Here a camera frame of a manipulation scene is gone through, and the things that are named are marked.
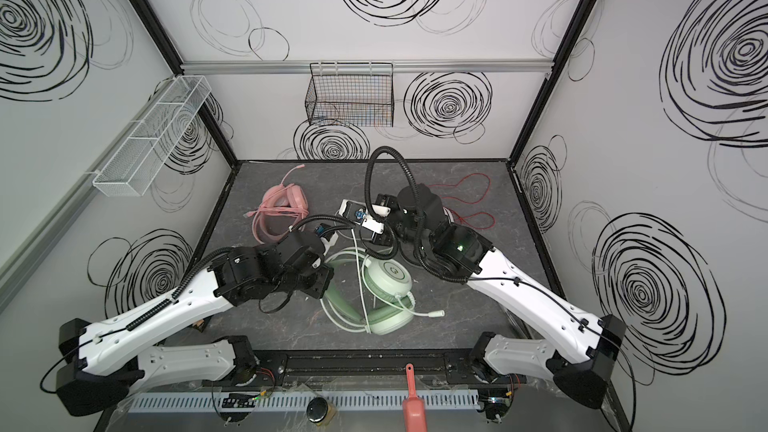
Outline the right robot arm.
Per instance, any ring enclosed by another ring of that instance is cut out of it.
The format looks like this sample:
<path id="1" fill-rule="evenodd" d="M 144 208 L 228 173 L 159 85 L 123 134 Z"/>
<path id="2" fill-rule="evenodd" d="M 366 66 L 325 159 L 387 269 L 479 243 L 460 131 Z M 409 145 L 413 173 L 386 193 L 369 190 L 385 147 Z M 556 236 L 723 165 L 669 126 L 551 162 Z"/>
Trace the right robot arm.
<path id="1" fill-rule="evenodd" d="M 407 185 L 387 199 L 387 214 L 372 200 L 377 159 L 388 155 L 403 172 Z M 372 219 L 382 225 L 394 249 L 433 277 L 467 286 L 497 302 L 532 327 L 539 339 L 509 339 L 485 333 L 476 343 L 476 375 L 524 375 L 552 382 L 563 394 L 590 409 L 600 410 L 608 395 L 627 326 L 618 317 L 598 317 L 579 309 L 543 287 L 489 239 L 446 215 L 441 199 L 417 182 L 405 158 L 390 146 L 369 156 L 363 182 L 364 200 Z"/>

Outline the pink headphones with cable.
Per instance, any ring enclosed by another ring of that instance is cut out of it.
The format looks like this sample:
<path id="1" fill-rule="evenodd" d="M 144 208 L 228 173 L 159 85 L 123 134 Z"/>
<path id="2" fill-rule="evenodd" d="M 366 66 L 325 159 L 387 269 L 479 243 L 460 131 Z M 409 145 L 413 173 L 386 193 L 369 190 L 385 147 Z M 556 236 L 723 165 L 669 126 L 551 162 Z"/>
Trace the pink headphones with cable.
<path id="1" fill-rule="evenodd" d="M 277 242 L 293 226 L 309 216 L 309 203 L 303 188 L 296 183 L 287 183 L 289 176 L 305 164 L 291 168 L 277 184 L 269 188 L 262 196 L 261 203 L 255 210 L 247 211 L 245 218 L 251 220 L 251 233 L 258 244 Z M 291 219 L 288 228 L 281 233 L 272 233 L 267 226 L 269 218 Z"/>

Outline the green headphones with cable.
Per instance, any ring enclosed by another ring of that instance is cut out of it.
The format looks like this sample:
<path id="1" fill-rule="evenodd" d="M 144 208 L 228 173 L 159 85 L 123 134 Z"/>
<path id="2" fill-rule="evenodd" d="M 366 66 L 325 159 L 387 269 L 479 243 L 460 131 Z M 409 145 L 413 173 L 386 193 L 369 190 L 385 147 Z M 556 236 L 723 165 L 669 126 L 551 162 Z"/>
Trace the green headphones with cable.
<path id="1" fill-rule="evenodd" d="M 319 300 L 325 316 L 342 331 L 385 336 L 404 328 L 417 317 L 440 319 L 445 316 L 442 309 L 418 311 L 408 269 L 395 259 L 371 256 L 357 242 L 330 255 L 325 264 L 333 268 L 353 265 L 356 273 L 358 307 L 348 302 L 333 283 Z"/>

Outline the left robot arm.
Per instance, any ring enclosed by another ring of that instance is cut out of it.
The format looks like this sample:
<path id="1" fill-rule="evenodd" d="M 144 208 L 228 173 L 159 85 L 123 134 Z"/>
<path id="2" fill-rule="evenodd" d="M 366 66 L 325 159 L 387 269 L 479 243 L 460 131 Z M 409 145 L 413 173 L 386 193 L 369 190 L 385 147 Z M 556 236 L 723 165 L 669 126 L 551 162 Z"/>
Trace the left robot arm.
<path id="1" fill-rule="evenodd" d="M 260 372 L 245 336 L 197 346 L 165 345 L 200 320 L 273 294 L 321 299 L 333 278 L 325 261 L 330 240 L 348 219 L 311 215 L 277 242 L 222 247 L 205 256 L 179 285 L 101 322 L 72 319 L 59 329 L 61 358 L 39 386 L 75 417 L 106 410 L 143 389 L 186 381 L 247 385 Z"/>

